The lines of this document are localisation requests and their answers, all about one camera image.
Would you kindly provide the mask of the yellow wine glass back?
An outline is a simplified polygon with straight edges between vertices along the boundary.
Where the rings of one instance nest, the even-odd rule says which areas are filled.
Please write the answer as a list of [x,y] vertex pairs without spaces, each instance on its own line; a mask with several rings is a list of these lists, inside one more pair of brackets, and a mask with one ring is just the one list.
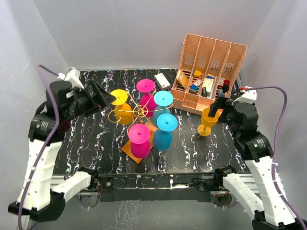
[[111,92],[111,95],[116,97],[116,100],[112,103],[115,106],[114,115],[120,124],[127,125],[133,121],[134,114],[131,106],[126,103],[128,99],[128,93],[122,89],[116,89]]

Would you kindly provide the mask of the yellow wine glass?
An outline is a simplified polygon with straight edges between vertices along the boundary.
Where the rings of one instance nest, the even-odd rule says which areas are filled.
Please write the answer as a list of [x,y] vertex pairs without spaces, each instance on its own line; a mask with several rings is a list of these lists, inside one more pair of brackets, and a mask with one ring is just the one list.
[[197,132],[199,135],[206,137],[211,134],[211,127],[216,125],[218,118],[220,116],[219,112],[216,112],[214,117],[209,116],[210,108],[207,107],[203,110],[201,114],[201,124],[197,127]]
[[114,115],[120,124],[127,125],[133,121],[134,114],[131,106],[126,103],[128,99],[128,93],[122,89],[116,89],[111,92],[111,95],[116,97],[116,100],[112,103],[115,106]]

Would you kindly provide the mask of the yellow wine glass front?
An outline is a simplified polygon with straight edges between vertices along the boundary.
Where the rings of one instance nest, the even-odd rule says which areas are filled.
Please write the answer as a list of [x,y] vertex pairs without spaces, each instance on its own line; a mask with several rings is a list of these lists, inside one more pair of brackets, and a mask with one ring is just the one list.
[[203,110],[201,114],[201,124],[197,127],[197,132],[199,135],[206,137],[211,134],[211,127],[216,125],[218,118],[220,116],[219,112],[216,112],[214,117],[209,116],[210,108],[207,107]]

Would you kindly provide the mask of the blue wine glass front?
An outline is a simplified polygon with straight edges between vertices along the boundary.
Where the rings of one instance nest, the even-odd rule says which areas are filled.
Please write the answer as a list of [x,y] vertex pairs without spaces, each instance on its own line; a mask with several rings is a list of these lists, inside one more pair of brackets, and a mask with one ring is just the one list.
[[172,132],[177,128],[178,121],[172,114],[162,114],[156,121],[158,128],[153,136],[153,146],[159,151],[170,148],[173,140]]

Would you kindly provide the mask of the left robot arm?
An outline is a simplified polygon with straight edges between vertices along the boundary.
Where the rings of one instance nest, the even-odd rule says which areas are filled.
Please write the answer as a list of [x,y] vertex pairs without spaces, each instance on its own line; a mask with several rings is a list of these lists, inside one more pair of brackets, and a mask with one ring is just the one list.
[[95,191],[99,186],[97,170],[81,167],[64,182],[51,188],[51,179],[58,151],[70,129],[72,119],[102,111],[116,100],[95,81],[87,88],[73,86],[66,80],[50,83],[47,99],[36,110],[29,138],[29,159],[24,185],[17,201],[9,204],[8,212],[28,216],[36,222],[57,220],[66,203],[83,189]]

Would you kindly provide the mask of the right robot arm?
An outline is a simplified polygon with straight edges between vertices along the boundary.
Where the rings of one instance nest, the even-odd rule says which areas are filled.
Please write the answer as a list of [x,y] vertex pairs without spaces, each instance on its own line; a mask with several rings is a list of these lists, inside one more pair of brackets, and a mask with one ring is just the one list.
[[255,230],[305,230],[306,220],[290,208],[284,193],[276,189],[282,183],[277,178],[270,142],[258,131],[259,116],[254,104],[218,97],[208,112],[209,118],[217,116],[228,124],[235,148],[249,168],[259,194],[251,191],[232,166],[215,170],[214,186],[236,197]]

